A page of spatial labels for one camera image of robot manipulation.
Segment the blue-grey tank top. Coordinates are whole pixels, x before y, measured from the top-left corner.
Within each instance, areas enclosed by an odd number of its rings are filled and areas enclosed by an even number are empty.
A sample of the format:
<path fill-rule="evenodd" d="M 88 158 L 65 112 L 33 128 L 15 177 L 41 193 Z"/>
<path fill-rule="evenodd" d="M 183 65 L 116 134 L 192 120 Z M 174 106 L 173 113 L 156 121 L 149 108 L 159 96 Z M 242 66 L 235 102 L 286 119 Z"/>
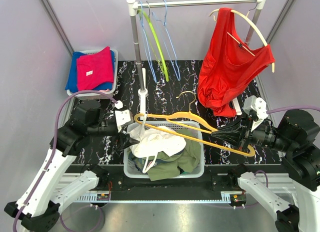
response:
<path fill-rule="evenodd" d="M 128 154 L 128 159 L 133 161 L 135 167 L 140 171 L 140 172 L 143 172 L 143 168 L 144 168 L 144 165 L 146 163 L 146 158 L 138 158 L 138 157 L 135 157 L 133 155 L 132 152 L 130 152 Z"/>

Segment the white pink garment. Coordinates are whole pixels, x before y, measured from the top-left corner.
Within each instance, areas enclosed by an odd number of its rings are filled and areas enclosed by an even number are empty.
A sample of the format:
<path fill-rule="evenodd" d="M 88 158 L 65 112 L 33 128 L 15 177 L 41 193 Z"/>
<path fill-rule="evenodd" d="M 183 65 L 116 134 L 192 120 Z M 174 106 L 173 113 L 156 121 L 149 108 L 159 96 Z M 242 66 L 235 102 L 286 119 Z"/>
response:
<path fill-rule="evenodd" d="M 183 151 L 187 144 L 183 137 L 174 135 L 174 130 L 166 126 L 145 129 L 146 120 L 145 114 L 142 123 L 129 132 L 130 137 L 138 141 L 138 144 L 130 146 L 132 154 L 137 158 L 145 158 L 144 174 L 155 165 L 160 152 L 171 157 Z"/>

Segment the yellow hanger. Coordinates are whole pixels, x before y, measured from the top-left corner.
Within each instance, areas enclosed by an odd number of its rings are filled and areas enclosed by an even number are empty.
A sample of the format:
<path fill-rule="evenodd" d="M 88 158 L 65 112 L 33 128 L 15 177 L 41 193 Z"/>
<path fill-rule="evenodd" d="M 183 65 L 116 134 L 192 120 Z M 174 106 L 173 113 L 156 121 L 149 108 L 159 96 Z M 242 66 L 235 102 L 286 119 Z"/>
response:
<path fill-rule="evenodd" d="M 168 122 L 169 124 L 175 124 L 175 125 L 178 125 L 178 126 L 181 126 L 181 127 L 184 127 L 184 128 L 188 128 L 188 129 L 191 129 L 191 130 L 194 130 L 194 131 L 199 131 L 199 132 L 202 132 L 202 133 L 205 133 L 205 134 L 211 134 L 212 132 L 219 131 L 218 129 L 216 129 L 216 128 L 212 127 L 211 125 L 209 125 L 209 123 L 207 123 L 202 117 L 200 117 L 200 116 L 198 116 L 196 114 L 193 114 L 191 112 L 191 104 L 193 104 L 197 100 L 196 94 L 194 92 L 192 92 L 192 91 L 184 91 L 184 92 L 180 93 L 179 96 L 177 96 L 177 99 L 179 99 L 182 95 L 187 94 L 187 93 L 190 93 L 193 96 L 193 101 L 191 101 L 188 104 L 188 112 L 180 111 L 180 112 L 176 112 L 176 113 L 171 114 L 171 115 L 139 113 L 139 114 L 136 114 L 134 116 L 134 121 L 136 123 L 141 124 L 143 127 L 147 126 L 149 128 L 153 128 L 153 129 L 159 130 L 161 132 L 166 132 L 166 133 L 169 133 L 169 134 L 172 134 L 172 135 L 175 135 L 175 136 L 180 136 L 180 137 L 183 137 L 183 138 L 188 139 L 188 140 L 199 142 L 201 144 L 208 145 L 208 146 L 211 146 L 211 147 L 214 147 L 214 148 L 219 148 L 221 150 L 226 150 L 226 151 L 232 152 L 234 154 L 242 155 L 242 156 L 245 156 L 245 157 L 253 157 L 256 154 L 256 152 L 255 152 L 255 150 L 254 150 L 254 148 L 252 146 L 248 146 L 248 148 L 247 148 L 248 152 L 243 152 L 243 151 L 240 151 L 240 150 L 232 149 L 232 148 L 225 147 L 225 146 L 222 146 L 222 145 L 218 145 L 218 144 L 215 144 L 215 143 L 212 143 L 212 142 L 208 142 L 208 141 L 204 141 L 204 140 L 201 140 L 201 139 L 198 139 L 198 138 L 187 136 L 187 135 L 175 132 L 175 131 L 172 132 L 172 131 L 169 131 L 167 129 L 161 129 L 161 128 L 158 128 L 158 127 L 153 126 L 151 124 L 143 123 L 144 119 L 156 118 L 156 119 L 164 119 L 164 121 L 160 121 L 160 122 Z M 200 124 L 203 127 L 205 127 L 206 130 L 201 129 L 201 128 L 197 128 L 197 127 L 193 127 L 193 126 L 189 126 L 187 124 L 184 124 L 183 121 L 173 121 L 173 119 L 178 119 L 178 118 L 190 119 L 193 122 L 197 122 L 198 124 Z"/>

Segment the olive green tank top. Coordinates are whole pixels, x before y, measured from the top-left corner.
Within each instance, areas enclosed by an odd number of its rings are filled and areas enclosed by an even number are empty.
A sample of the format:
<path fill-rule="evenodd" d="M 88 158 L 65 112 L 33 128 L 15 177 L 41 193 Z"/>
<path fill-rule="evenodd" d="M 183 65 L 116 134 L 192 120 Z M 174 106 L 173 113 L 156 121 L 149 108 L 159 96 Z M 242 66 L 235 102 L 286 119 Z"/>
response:
<path fill-rule="evenodd" d="M 155 165 L 146 172 L 151 181 L 177 177 L 181 174 L 180 169 L 188 173 L 194 171 L 201 161 L 201 145 L 188 139 L 185 141 L 184 150 L 171 157 L 164 152 L 158 154 Z"/>

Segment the red tank top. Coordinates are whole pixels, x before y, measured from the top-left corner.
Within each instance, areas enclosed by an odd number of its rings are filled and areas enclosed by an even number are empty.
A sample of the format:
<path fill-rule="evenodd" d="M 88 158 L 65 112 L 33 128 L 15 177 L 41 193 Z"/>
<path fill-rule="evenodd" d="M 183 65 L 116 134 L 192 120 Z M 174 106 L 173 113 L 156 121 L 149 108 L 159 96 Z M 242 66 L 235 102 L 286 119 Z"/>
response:
<path fill-rule="evenodd" d="M 270 45 L 252 50 L 237 34 L 235 13 L 220 8 L 198 78 L 198 100 L 214 116 L 234 117 L 230 107 L 251 81 L 275 62 Z"/>

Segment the neon green hanger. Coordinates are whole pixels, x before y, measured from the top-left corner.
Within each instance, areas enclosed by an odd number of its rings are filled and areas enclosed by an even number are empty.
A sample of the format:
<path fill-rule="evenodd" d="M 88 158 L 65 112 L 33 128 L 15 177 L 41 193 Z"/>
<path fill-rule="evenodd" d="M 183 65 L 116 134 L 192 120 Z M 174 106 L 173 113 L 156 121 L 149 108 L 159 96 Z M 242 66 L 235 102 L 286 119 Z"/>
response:
<path fill-rule="evenodd" d="M 164 75 L 164 79 L 166 82 L 169 81 L 169 73 L 168 73 L 168 68 L 167 68 L 167 65 L 166 65 L 166 62 L 165 62 L 165 58 L 164 58 L 164 54 L 163 54 L 163 51 L 162 51 L 162 48 L 161 48 L 161 45 L 160 45 L 160 42 L 159 42 L 159 39 L 158 39 L 158 35 L 157 35 L 157 32 L 154 28 L 154 25 L 152 23 L 152 20 L 150 18 L 150 15 L 147 14 L 145 11 L 144 11 L 144 6 L 143 6 L 143 3 L 142 1 L 139 1 L 138 4 L 143 7 L 143 14 L 144 14 L 144 19 L 146 20 L 146 23 L 147 25 L 149 26 L 149 29 L 152 33 L 152 36 L 153 36 L 153 39 L 154 39 L 154 43 L 157 47 L 157 53 L 155 51 L 155 49 L 153 48 L 153 45 L 152 43 L 150 42 L 150 39 L 149 39 L 149 47 L 150 47 L 150 50 L 152 50 L 153 54 L 154 54 L 154 57 L 155 57 L 155 60 L 157 61 L 158 63 L 158 66 L 160 67 L 160 70 L 161 72 L 163 73 Z"/>

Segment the cream white hanger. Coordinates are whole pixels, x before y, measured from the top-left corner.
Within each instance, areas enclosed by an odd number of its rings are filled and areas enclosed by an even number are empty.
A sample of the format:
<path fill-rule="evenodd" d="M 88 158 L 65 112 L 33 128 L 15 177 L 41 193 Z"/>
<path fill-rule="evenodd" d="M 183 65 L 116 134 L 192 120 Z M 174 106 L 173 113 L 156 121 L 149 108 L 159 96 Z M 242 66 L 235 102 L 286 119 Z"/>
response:
<path fill-rule="evenodd" d="M 218 12 L 219 9 L 215 9 L 215 10 L 213 10 L 213 11 L 209 14 L 209 17 L 212 16 L 213 19 L 214 19 L 214 21 L 216 21 L 216 17 L 215 17 L 215 15 L 213 15 L 213 14 L 214 14 L 215 12 Z M 239 15 L 240 17 L 242 17 L 242 18 L 250 25 L 250 27 L 256 32 L 256 34 L 258 35 L 258 37 L 259 37 L 260 40 L 262 41 L 263 45 L 264 45 L 264 46 L 268 46 L 267 41 L 265 40 L 264 36 L 262 35 L 262 33 L 260 32 L 260 30 L 258 29 L 258 27 L 257 27 L 247 16 L 245 16 L 245 15 L 242 14 L 241 12 L 238 12 L 238 11 L 236 11 L 236 10 L 234 10 L 234 9 L 231 9 L 231 12 L 234 13 L 234 14 Z M 271 71 L 272 71 L 272 73 L 275 73 L 275 63 L 273 62 L 273 63 L 271 63 L 270 65 L 271 65 Z"/>

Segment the light blue wire hanger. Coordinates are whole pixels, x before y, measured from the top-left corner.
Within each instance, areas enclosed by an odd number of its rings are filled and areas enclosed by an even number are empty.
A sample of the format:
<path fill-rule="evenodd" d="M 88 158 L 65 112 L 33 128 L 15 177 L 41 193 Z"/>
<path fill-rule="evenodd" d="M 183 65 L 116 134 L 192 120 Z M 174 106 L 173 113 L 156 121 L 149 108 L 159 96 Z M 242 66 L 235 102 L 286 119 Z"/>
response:
<path fill-rule="evenodd" d="M 155 12 L 152 12 L 152 16 L 153 16 L 154 20 L 157 22 L 157 25 L 160 23 L 162 24 L 163 31 L 165 32 L 166 36 L 164 36 L 161 32 L 160 32 L 160 36 L 162 38 L 165 50 L 167 52 L 167 55 L 169 57 L 169 61 L 171 63 L 173 71 L 174 71 L 174 74 L 175 74 L 177 80 L 180 81 L 181 80 L 181 73 L 180 73 L 180 69 L 178 66 L 178 62 L 177 62 L 178 57 L 177 57 L 173 42 L 171 40 L 170 33 L 167 28 L 168 5 L 167 5 L 166 0 L 163 0 L 163 2 L 164 2 L 164 7 L 165 7 L 163 19 L 159 19 L 156 16 Z"/>

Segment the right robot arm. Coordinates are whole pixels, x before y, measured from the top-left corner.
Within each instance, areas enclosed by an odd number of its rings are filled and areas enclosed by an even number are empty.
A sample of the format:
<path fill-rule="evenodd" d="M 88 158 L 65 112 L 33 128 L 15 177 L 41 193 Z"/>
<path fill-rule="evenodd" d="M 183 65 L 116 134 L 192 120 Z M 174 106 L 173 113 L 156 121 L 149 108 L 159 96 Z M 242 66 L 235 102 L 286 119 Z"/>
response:
<path fill-rule="evenodd" d="M 288 110 L 278 127 L 261 123 L 253 128 L 257 113 L 251 111 L 233 124 L 211 135 L 238 150 L 250 145 L 283 152 L 281 164 L 295 187 L 298 205 L 293 205 L 258 181 L 245 165 L 228 173 L 227 184 L 232 190 L 242 189 L 272 216 L 279 232 L 318 232 L 320 230 L 320 150 L 314 144 L 319 125 L 307 111 Z"/>

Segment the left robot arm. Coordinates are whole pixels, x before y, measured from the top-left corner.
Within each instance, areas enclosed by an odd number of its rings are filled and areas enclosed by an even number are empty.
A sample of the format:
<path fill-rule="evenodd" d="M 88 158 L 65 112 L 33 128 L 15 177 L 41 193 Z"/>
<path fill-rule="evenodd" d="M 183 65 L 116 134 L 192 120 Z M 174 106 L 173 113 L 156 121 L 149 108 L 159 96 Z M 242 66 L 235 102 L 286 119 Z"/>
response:
<path fill-rule="evenodd" d="M 115 108 L 112 117 L 105 120 L 98 101 L 84 101 L 62 127 L 55 128 L 46 158 L 33 182 L 19 200 L 7 203 L 4 208 L 14 219 L 13 231 L 17 231 L 17 223 L 21 222 L 23 232 L 48 232 L 62 212 L 85 192 L 111 188 L 108 171 L 92 164 L 69 185 L 56 189 L 91 137 L 111 136 L 122 142 L 122 149 L 130 144 L 122 130 L 133 122 L 132 113 L 121 101 L 116 102 Z"/>

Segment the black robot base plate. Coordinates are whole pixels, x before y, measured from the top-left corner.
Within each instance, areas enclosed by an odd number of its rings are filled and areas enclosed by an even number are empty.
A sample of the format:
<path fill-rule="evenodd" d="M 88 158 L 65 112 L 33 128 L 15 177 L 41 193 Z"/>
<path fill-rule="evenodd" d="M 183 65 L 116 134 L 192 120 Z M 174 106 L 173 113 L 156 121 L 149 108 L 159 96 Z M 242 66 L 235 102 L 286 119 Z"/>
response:
<path fill-rule="evenodd" d="M 75 181 L 87 166 L 71 165 L 59 181 L 55 192 Z M 205 165 L 204 173 L 198 178 L 166 179 L 151 182 L 147 178 L 131 178 L 125 175 L 123 165 L 103 165 L 111 181 L 111 201 L 124 203 L 133 201 L 182 202 L 222 200 L 220 192 L 240 192 L 226 181 L 227 174 L 237 165 Z M 251 172 L 262 170 L 267 174 L 268 187 L 275 193 L 285 193 L 293 183 L 281 165 L 246 165 Z"/>

